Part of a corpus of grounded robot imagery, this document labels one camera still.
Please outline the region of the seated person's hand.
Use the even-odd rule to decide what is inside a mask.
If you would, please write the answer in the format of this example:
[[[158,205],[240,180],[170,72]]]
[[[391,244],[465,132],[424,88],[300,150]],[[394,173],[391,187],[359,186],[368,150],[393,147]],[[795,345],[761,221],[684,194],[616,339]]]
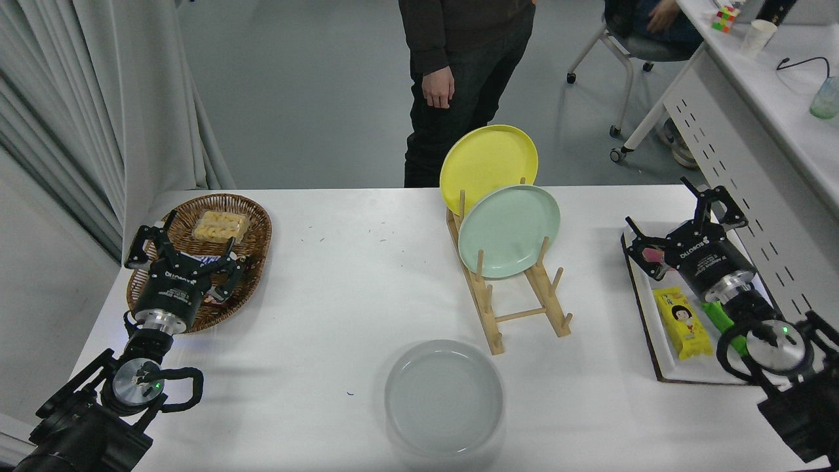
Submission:
[[[675,20],[681,13],[677,1],[661,0],[648,13],[647,31],[650,33],[662,33],[671,29]]]

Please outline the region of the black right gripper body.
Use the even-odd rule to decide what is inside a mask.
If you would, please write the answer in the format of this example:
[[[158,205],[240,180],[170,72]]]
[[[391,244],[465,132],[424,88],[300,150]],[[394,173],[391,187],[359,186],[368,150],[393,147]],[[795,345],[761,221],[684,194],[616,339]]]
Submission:
[[[754,290],[757,269],[722,232],[700,234],[680,227],[666,239],[665,263],[675,269],[701,301],[731,301]]]

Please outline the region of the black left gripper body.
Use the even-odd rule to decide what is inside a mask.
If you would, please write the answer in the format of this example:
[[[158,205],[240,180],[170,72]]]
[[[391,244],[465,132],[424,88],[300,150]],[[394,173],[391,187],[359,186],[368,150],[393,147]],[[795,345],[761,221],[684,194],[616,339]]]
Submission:
[[[202,272],[197,261],[172,267],[168,260],[157,260],[134,304],[134,319],[144,325],[153,316],[163,315],[174,325],[192,325],[210,287],[212,274]]]

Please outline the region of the standing person's hand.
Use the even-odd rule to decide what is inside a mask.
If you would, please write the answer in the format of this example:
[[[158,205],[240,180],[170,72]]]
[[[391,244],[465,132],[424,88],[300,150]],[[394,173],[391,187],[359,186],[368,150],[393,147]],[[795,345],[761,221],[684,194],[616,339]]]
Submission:
[[[448,109],[454,97],[455,80],[449,66],[423,76],[421,82],[423,99],[429,107]]]

